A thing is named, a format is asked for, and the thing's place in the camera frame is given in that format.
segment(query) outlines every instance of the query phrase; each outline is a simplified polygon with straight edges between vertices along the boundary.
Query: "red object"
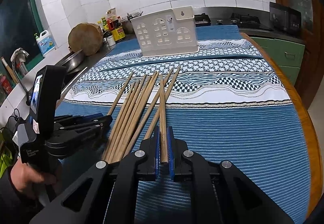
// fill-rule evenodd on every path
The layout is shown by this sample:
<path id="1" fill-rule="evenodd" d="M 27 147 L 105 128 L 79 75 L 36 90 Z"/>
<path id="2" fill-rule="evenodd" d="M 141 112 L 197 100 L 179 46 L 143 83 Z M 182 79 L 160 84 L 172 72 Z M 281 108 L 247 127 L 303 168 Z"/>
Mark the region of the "red object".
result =
<path id="1" fill-rule="evenodd" d="M 10 82 L 6 76 L 1 77 L 0 84 L 1 84 L 2 88 L 4 89 L 4 91 L 7 93 L 7 95 L 9 95 L 9 93 L 12 91 L 12 87 L 11 87 Z"/>
<path id="2" fill-rule="evenodd" d="M 109 30 L 113 30 L 114 29 L 114 23 L 112 22 L 111 19 L 108 19 L 107 24 L 108 24 Z"/>

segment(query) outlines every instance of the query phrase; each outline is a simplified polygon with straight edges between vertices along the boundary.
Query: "faucet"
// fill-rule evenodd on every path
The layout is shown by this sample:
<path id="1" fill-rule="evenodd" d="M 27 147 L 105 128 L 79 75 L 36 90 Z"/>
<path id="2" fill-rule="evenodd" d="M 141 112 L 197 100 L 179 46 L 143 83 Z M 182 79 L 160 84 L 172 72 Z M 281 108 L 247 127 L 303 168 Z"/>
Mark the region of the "faucet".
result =
<path id="1" fill-rule="evenodd" d="M 24 85 L 24 84 L 22 83 L 22 81 L 20 80 L 20 78 L 19 78 L 19 76 L 18 76 L 18 74 L 17 74 L 17 71 L 16 71 L 16 67 L 15 67 L 16 57 L 17 57 L 17 55 L 20 54 L 20 53 L 23 54 L 23 55 L 25 56 L 25 58 L 28 58 L 28 56 L 29 56 L 29 53 L 28 53 L 28 52 L 26 52 L 23 48 L 19 48 L 19 49 L 16 49 L 16 50 L 15 50 L 15 52 L 12 54 L 10 60 L 11 60 L 11 63 L 12 63 L 12 70 L 13 70 L 13 72 L 14 72 L 14 74 L 15 74 L 17 80 L 18 80 L 18 82 L 20 83 L 22 89 L 23 89 L 23 90 L 25 91 L 25 93 L 26 93 L 26 104 L 27 104 L 27 106 L 30 106 L 30 98 L 31 98 L 31 96 L 30 96 L 30 94 L 29 94 L 29 91 L 26 89 L 25 85 Z"/>

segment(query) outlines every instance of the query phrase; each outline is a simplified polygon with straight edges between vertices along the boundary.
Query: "white plastic basket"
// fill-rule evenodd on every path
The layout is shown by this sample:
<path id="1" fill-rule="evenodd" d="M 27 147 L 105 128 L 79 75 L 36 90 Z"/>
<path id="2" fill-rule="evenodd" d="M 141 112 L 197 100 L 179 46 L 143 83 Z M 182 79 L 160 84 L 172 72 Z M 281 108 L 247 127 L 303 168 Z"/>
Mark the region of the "white plastic basket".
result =
<path id="1" fill-rule="evenodd" d="M 131 22 L 144 57 L 199 51 L 192 6 L 154 12 Z"/>

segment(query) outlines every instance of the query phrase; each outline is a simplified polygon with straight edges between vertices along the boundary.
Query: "wooden cutting board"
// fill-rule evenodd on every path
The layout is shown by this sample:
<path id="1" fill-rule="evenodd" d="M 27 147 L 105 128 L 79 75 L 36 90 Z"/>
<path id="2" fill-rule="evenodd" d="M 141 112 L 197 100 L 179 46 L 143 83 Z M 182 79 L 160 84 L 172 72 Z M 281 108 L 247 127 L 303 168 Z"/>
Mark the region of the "wooden cutting board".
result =
<path id="1" fill-rule="evenodd" d="M 95 54 L 101 47 L 103 34 L 96 24 L 81 23 L 72 28 L 68 41 L 73 52 L 83 50 L 86 56 Z"/>

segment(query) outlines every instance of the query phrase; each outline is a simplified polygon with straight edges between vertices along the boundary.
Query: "microwave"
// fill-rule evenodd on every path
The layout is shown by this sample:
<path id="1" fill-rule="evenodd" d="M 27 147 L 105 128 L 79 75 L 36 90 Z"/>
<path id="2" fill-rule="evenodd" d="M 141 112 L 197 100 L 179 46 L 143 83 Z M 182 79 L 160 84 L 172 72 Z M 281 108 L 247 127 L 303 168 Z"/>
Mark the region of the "microwave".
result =
<path id="1" fill-rule="evenodd" d="M 274 28 L 293 36 L 300 36 L 302 16 L 301 13 L 290 7 L 278 3 L 269 3 L 270 22 Z"/>

